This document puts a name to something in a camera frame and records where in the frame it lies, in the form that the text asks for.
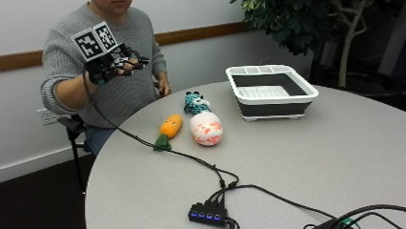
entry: sleeve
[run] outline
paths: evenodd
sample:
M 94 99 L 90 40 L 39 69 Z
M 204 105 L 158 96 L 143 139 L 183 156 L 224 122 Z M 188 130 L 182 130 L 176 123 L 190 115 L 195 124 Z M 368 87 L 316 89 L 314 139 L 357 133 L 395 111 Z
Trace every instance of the sleeve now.
M 74 115 L 78 110 L 70 109 L 55 95 L 55 85 L 82 73 L 83 58 L 74 49 L 71 42 L 59 32 L 50 30 L 41 57 L 42 69 L 46 75 L 39 85 L 41 103 L 58 115 Z
M 151 74 L 156 75 L 159 72 L 166 73 L 166 60 L 163 58 L 160 48 L 154 41 L 152 29 L 151 29 Z

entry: black chair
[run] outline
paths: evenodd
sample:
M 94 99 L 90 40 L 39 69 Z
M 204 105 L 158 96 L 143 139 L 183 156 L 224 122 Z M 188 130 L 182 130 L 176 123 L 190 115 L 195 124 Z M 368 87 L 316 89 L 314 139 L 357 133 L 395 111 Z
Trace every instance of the black chair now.
M 86 143 L 77 143 L 77 137 L 86 131 L 85 123 L 78 116 L 78 114 L 71 115 L 70 117 L 61 116 L 57 121 L 66 127 L 67 140 L 70 142 L 73 157 L 74 157 L 74 167 L 75 167 L 75 175 L 78 187 L 82 194 L 86 194 L 85 183 L 82 179 L 82 172 L 78 160 L 77 149 L 83 149 L 85 152 L 89 152 L 89 148 L 86 147 Z

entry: white round table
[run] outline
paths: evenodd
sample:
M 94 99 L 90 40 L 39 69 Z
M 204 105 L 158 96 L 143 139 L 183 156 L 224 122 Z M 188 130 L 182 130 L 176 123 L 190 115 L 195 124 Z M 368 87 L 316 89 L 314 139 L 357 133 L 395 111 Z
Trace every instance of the white round table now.
M 170 139 L 174 150 L 235 173 L 239 184 L 254 184 L 335 217 L 369 204 L 406 206 L 406 113 L 357 95 L 315 88 L 319 96 L 298 119 L 246 122 L 230 83 L 220 82 L 159 99 L 121 128 L 152 143 L 163 119 L 182 114 L 182 128 Z M 187 91 L 202 94 L 220 119 L 223 138 L 215 146 L 191 138 L 192 115 L 182 111 Z M 115 131 L 90 173 L 87 229 L 212 228 L 188 221 L 187 213 L 218 189 L 215 173 L 199 163 L 152 151 Z M 226 208 L 243 229 L 300 229 L 328 219 L 255 189 L 228 191 Z M 404 227 L 404 213 L 377 212 Z M 360 226 L 392 228 L 376 217 L 364 218 Z

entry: electrical outlet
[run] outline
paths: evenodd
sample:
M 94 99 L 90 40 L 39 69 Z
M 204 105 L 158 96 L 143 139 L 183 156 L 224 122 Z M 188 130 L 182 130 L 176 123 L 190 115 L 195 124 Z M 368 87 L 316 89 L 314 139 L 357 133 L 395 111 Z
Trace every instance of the electrical outlet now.
M 37 113 L 39 114 L 39 120 L 42 125 L 55 123 L 57 119 L 59 118 L 59 115 L 51 113 L 46 109 L 37 110 Z

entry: orange toy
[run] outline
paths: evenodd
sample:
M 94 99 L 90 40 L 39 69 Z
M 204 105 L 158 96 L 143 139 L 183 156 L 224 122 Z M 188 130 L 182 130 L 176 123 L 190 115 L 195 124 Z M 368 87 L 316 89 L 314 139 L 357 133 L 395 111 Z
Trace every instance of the orange toy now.
M 172 147 L 168 144 L 168 138 L 174 137 L 182 123 L 182 117 L 179 114 L 172 114 L 166 117 L 159 127 L 159 137 L 154 141 L 154 151 L 171 150 Z

